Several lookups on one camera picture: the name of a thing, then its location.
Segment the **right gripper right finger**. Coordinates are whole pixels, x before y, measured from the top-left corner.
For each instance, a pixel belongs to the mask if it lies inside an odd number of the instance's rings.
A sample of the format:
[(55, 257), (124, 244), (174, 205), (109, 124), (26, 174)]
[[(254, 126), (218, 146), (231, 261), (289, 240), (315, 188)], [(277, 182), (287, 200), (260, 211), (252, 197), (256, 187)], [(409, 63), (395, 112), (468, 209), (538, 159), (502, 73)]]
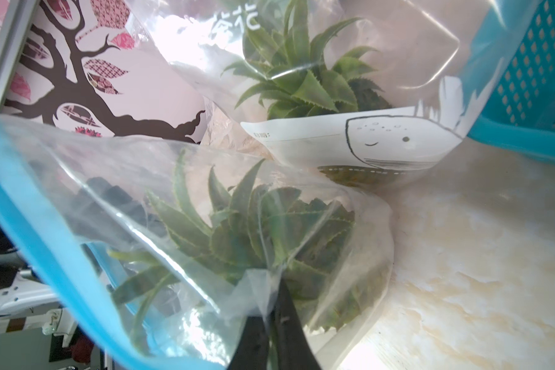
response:
[(321, 370), (305, 337), (288, 286), (280, 281), (272, 312), (273, 343), (280, 370)]

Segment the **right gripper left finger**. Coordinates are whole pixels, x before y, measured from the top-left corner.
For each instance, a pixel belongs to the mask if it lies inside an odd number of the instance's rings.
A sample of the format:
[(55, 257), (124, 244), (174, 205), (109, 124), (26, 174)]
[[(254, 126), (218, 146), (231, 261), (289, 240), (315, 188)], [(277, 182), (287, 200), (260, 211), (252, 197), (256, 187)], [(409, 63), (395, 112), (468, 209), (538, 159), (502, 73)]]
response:
[(227, 370), (266, 370), (269, 348), (270, 340), (264, 319), (248, 317)]

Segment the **blue-zip zip-top bag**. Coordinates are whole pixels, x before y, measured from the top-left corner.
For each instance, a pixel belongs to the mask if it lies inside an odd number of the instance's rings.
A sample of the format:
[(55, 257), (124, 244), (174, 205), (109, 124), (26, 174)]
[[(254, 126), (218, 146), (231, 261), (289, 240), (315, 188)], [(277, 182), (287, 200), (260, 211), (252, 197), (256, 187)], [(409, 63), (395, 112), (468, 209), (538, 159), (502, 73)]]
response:
[(128, 369), (335, 369), (393, 269), (379, 197), (262, 157), (0, 116), (0, 226)]

